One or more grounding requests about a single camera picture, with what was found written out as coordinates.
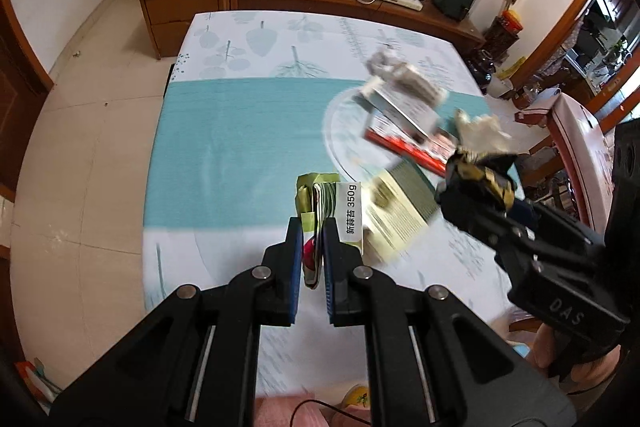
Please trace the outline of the right hand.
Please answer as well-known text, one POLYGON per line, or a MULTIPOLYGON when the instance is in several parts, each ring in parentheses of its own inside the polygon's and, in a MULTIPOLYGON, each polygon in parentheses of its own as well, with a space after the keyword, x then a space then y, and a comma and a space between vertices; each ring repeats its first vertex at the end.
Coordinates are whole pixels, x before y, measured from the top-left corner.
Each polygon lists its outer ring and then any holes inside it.
MULTIPOLYGON (((539 327, 526 360, 538 372, 550 377, 549 366, 555 360, 555 337, 551 327, 544 324, 539 327)), ((562 386, 566 392, 582 392, 595 388, 614 373, 619 361, 620 346, 616 346, 596 361, 574 365, 562 386)))

